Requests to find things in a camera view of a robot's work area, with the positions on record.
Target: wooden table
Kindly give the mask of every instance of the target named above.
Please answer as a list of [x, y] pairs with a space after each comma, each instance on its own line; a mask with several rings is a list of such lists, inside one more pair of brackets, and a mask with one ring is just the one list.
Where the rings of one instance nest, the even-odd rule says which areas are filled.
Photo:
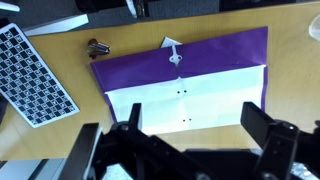
[[[109, 109], [85, 52], [93, 37], [111, 46], [112, 53], [103, 59], [159, 48], [165, 36], [189, 43], [268, 26], [266, 112], [311, 132], [320, 118], [320, 42], [308, 35], [308, 26], [319, 13], [320, 3], [315, 2], [32, 37], [81, 112], [33, 129], [9, 106], [0, 127], [0, 160], [67, 157], [84, 123], [100, 122], [104, 132], [109, 130]], [[180, 150], [256, 146], [241, 126], [160, 137]]]

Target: checkerboard pattern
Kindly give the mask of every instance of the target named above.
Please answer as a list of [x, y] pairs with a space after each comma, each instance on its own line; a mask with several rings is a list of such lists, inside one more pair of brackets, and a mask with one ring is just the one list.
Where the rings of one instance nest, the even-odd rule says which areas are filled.
[[34, 128], [79, 112], [15, 24], [0, 29], [0, 92]]

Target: purple fabric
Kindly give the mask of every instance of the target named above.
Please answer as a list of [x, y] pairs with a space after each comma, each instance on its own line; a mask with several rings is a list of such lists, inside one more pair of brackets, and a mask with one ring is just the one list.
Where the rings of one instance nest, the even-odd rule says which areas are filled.
[[[169, 61], [172, 48], [122, 56], [90, 64], [102, 92], [267, 64], [268, 27], [176, 46], [183, 59]], [[267, 67], [261, 107], [265, 107]], [[104, 95], [112, 116], [114, 110]]]

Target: table surface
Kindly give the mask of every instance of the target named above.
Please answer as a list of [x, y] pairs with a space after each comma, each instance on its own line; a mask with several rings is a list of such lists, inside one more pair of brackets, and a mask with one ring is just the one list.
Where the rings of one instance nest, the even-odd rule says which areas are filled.
[[[165, 36], [189, 43], [268, 26], [266, 112], [312, 132], [320, 117], [320, 42], [308, 35], [308, 26], [319, 13], [320, 3], [315, 2], [32, 37], [81, 112], [33, 129], [8, 106], [0, 127], [0, 160], [67, 157], [84, 123], [99, 122], [108, 132], [110, 112], [85, 52], [90, 38], [111, 46], [112, 53], [102, 60], [157, 49]], [[179, 150], [257, 146], [238, 125], [160, 137]]]

